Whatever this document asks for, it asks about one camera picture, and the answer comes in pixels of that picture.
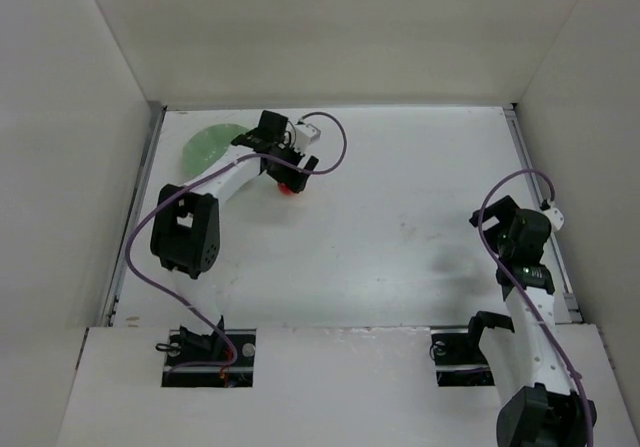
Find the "red fake fruit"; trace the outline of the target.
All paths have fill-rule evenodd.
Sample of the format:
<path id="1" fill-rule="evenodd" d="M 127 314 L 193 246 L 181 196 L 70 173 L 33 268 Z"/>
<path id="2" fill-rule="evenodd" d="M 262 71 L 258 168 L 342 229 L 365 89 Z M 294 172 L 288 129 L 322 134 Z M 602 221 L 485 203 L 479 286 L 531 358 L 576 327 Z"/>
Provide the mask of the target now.
<path id="1" fill-rule="evenodd" d="M 279 183 L 278 189 L 283 195 L 286 195 L 286 196 L 293 196 L 293 195 L 299 194 L 299 191 L 292 190 L 289 186 L 287 186 L 284 183 Z"/>

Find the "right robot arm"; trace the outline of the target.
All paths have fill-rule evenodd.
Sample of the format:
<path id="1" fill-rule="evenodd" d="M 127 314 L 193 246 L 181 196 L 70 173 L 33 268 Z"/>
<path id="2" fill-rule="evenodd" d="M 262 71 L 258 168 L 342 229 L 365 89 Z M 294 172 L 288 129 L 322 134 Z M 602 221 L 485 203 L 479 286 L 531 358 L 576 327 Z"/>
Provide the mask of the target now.
<path id="1" fill-rule="evenodd" d="M 585 446 L 597 413 L 579 393 L 555 336 L 555 286 L 543 264 L 544 246 L 560 224 L 557 211 L 524 209 L 509 196 L 475 211 L 471 225 L 484 230 L 499 265 L 504 315 L 479 312 L 470 321 L 471 344 L 487 360 L 501 408 L 496 421 L 500 446 Z"/>

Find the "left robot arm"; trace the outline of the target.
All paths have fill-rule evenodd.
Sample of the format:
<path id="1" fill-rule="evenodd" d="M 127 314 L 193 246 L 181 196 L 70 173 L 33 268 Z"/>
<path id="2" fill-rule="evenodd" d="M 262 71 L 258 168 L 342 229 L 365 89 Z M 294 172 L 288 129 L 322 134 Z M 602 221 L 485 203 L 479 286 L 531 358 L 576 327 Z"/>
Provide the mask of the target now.
<path id="1" fill-rule="evenodd" d="M 168 292 L 211 331 L 197 334 L 180 328 L 164 346 L 173 368 L 223 367 L 237 358 L 210 277 L 221 251 L 222 207 L 262 175 L 289 193 L 302 192 L 317 171 L 319 160 L 308 149 L 320 136 L 320 129 L 306 118 L 291 122 L 263 111 L 252 129 L 214 125 L 184 147 L 189 180 L 184 186 L 161 188 L 150 250 L 172 278 Z"/>

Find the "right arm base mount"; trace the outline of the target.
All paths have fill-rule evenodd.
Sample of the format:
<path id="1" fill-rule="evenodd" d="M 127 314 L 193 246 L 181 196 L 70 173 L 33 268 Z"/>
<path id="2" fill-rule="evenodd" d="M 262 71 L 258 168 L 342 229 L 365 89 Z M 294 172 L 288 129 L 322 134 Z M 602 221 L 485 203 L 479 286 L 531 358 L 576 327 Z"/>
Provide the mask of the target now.
<path id="1" fill-rule="evenodd" d="M 485 356 L 470 346 L 466 332 L 436 331 L 431 334 L 429 355 L 435 364 L 439 387 L 491 387 L 494 378 Z"/>

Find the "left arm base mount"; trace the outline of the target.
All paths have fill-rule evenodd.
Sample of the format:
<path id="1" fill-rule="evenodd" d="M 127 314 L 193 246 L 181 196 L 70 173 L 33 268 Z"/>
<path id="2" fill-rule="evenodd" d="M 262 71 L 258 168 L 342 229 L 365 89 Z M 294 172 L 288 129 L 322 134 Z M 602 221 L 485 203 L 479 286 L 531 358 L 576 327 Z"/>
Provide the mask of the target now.
<path id="1" fill-rule="evenodd" d="M 172 330 L 155 345 L 164 355 L 162 386 L 167 388 L 249 388 L 257 351 L 255 330 L 227 330 L 228 342 L 215 331 L 197 334 L 186 327 Z"/>

